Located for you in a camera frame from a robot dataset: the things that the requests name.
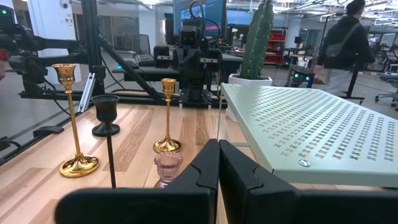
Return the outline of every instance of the cactus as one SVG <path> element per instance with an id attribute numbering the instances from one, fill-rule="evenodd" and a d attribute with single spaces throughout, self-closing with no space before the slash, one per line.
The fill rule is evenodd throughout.
<path id="1" fill-rule="evenodd" d="M 259 5 L 249 26 L 248 42 L 244 53 L 240 78 L 257 80 L 260 78 L 262 64 L 268 48 L 274 12 L 271 0 L 265 0 Z"/>

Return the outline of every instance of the pillar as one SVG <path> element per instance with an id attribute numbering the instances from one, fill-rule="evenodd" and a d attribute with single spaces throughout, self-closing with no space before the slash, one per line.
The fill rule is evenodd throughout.
<path id="1" fill-rule="evenodd" d="M 296 47 L 294 43 L 295 37 L 299 36 L 300 33 L 301 19 L 288 18 L 287 21 L 287 33 L 286 33 L 286 44 L 285 48 Z"/>
<path id="2" fill-rule="evenodd" d="M 68 0 L 49 1 L 34 0 L 27 2 L 34 35 L 58 40 L 76 40 L 75 25 L 73 24 L 72 6 Z M 38 52 L 39 57 L 53 57 L 68 55 L 67 49 L 45 49 Z M 49 71 L 46 79 L 50 83 L 58 84 L 57 73 L 54 68 Z M 81 81 L 80 66 L 75 68 L 75 82 Z"/>
<path id="3" fill-rule="evenodd" d="M 153 53 L 154 47 L 157 43 L 157 35 L 159 32 L 158 28 L 158 15 L 157 15 L 157 6 L 152 5 L 153 11 L 150 11 L 142 6 L 138 7 L 138 16 L 139 16 L 139 33 L 146 34 L 149 36 L 149 47 L 150 51 Z"/>

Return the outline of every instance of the security camera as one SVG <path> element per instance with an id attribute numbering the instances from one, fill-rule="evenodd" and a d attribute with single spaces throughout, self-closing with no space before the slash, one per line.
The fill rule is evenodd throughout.
<path id="1" fill-rule="evenodd" d="M 69 7 L 69 0 L 61 0 L 60 4 L 62 8 L 67 9 Z"/>

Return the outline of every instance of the perforated metal tray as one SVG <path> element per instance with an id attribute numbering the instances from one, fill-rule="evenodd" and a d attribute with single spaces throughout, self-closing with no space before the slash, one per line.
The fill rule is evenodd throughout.
<path id="1" fill-rule="evenodd" d="M 258 163 L 280 178 L 398 187 L 396 119 L 321 90 L 223 83 L 221 91 Z"/>

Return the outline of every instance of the pink glass candle holder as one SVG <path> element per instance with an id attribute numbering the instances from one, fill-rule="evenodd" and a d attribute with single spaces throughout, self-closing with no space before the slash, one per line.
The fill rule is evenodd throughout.
<path id="1" fill-rule="evenodd" d="M 154 162 L 160 177 L 155 188 L 163 189 L 180 173 L 182 156 L 176 152 L 162 152 L 155 157 Z"/>

